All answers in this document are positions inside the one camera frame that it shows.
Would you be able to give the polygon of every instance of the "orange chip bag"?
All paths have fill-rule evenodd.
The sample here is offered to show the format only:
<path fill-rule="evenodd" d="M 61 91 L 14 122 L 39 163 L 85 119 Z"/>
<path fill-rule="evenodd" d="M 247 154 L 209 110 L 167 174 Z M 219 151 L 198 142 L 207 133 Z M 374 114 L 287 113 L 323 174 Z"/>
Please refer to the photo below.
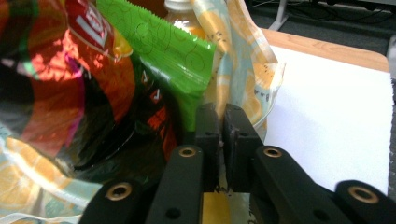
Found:
<path fill-rule="evenodd" d="M 142 103 L 160 87 L 131 54 L 88 0 L 0 1 L 0 123 L 80 174 L 152 136 L 168 154 L 170 113 Z"/>

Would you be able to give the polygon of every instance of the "black cable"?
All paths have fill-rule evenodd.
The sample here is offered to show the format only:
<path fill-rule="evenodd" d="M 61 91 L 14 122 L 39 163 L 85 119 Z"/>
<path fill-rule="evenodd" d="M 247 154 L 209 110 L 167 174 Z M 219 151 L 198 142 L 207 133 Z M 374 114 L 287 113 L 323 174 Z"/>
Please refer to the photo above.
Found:
<path fill-rule="evenodd" d="M 251 5 L 251 7 L 260 7 L 262 5 L 279 5 L 279 0 L 266 0 L 266 1 L 252 1 L 252 3 L 256 2 L 256 5 Z M 298 6 L 300 4 L 305 3 L 305 0 L 301 1 L 288 1 L 288 6 Z"/>
<path fill-rule="evenodd" d="M 318 3 L 313 3 L 310 0 L 309 3 L 304 3 L 301 1 L 298 2 L 290 2 L 287 7 L 287 11 L 293 14 L 296 17 L 302 17 L 302 18 L 307 18 L 307 19 L 312 19 L 312 20 L 317 20 L 317 21 L 346 21 L 346 22 L 356 22 L 356 23 L 362 23 L 362 24 L 377 24 L 383 21 L 387 21 L 391 18 L 394 17 L 393 13 L 390 13 L 389 16 L 386 18 L 383 18 L 378 21 L 367 21 L 367 19 L 374 18 L 375 15 L 378 15 L 384 11 L 384 9 L 380 9 L 376 12 L 371 13 L 370 15 L 362 16 L 359 18 L 354 18 L 354 19 L 349 19 L 345 18 L 337 12 L 335 8 L 331 8 L 328 6 L 324 6 L 322 4 Z M 270 0 L 266 2 L 267 4 L 278 4 L 278 1 Z M 312 13 L 309 12 L 307 9 L 319 9 L 322 12 L 326 13 L 324 16 L 317 16 L 318 13 Z"/>

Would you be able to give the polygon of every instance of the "crinkled plastic packaging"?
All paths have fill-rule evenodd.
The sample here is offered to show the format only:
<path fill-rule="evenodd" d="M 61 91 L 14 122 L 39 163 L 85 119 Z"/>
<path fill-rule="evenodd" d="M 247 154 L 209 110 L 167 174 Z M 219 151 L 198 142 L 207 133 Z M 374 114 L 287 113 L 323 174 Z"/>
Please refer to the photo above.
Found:
<path fill-rule="evenodd" d="M 0 123 L 12 137 L 76 178 L 162 171 L 177 104 L 92 3 L 15 0 L 0 14 Z"/>
<path fill-rule="evenodd" d="M 187 34 L 126 0 L 96 0 L 141 62 L 175 96 L 183 129 L 194 131 L 195 111 L 212 79 L 216 45 Z"/>

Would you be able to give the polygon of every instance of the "bottle cap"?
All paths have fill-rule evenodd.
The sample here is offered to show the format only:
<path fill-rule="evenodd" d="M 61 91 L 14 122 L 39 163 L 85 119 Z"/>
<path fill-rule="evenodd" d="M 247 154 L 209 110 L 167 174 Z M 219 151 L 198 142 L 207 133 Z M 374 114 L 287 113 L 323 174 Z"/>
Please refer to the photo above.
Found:
<path fill-rule="evenodd" d="M 165 7 L 176 11 L 192 10 L 190 0 L 165 0 Z"/>

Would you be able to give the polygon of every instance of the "yellow part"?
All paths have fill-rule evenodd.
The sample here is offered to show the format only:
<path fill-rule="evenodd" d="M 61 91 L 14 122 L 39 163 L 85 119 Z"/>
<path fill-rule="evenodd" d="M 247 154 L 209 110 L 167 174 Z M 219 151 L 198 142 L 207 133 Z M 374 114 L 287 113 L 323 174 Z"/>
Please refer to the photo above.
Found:
<path fill-rule="evenodd" d="M 35 221 L 27 221 L 27 220 L 18 220 L 13 222 L 12 224 L 36 224 L 37 222 Z"/>
<path fill-rule="evenodd" d="M 12 162 L 0 164 L 0 208 L 22 210 L 32 205 L 35 183 Z"/>
<path fill-rule="evenodd" d="M 262 104 L 254 93 L 255 85 L 256 80 L 254 75 L 248 73 L 242 108 L 244 109 L 251 123 L 256 123 L 262 117 Z"/>
<path fill-rule="evenodd" d="M 16 153 L 28 167 L 24 172 L 40 186 L 50 184 L 55 189 L 65 188 L 71 181 L 56 167 L 52 161 L 41 156 L 29 145 L 14 138 L 6 140 L 6 146 L 10 153 Z"/>
<path fill-rule="evenodd" d="M 227 26 L 215 12 L 205 11 L 198 16 L 198 21 L 204 28 L 209 41 L 216 43 L 221 52 L 231 53 L 231 39 L 228 37 Z"/>
<path fill-rule="evenodd" d="M 253 64 L 254 74 L 256 75 L 257 84 L 262 88 L 269 90 L 275 71 L 265 63 Z"/>
<path fill-rule="evenodd" d="M 223 76 L 221 79 L 230 79 L 230 77 Z M 230 96 L 230 84 L 221 84 L 218 78 L 216 92 L 216 113 L 218 114 L 219 119 L 222 120 L 225 106 Z"/>
<path fill-rule="evenodd" d="M 223 193 L 204 193 L 203 224 L 231 223 L 230 208 Z"/>

